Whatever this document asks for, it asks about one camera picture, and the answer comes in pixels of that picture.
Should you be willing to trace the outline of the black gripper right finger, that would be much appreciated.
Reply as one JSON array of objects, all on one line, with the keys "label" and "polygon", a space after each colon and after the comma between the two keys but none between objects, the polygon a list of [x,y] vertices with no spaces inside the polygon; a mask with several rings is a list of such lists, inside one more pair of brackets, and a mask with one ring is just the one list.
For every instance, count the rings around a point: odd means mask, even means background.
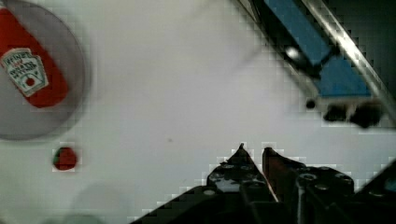
[{"label": "black gripper right finger", "polygon": [[296,224],[354,224],[341,207],[354,194],[350,176],[330,167],[307,166],[271,147],[262,153],[262,171]]}]

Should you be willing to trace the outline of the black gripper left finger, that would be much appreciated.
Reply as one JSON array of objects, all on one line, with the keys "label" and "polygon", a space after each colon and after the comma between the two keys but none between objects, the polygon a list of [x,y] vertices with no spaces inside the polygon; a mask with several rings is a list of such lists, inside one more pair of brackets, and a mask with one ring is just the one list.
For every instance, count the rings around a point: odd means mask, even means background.
[{"label": "black gripper left finger", "polygon": [[268,193],[266,180],[245,150],[244,143],[207,176],[206,188],[221,193],[240,193],[241,188]]}]

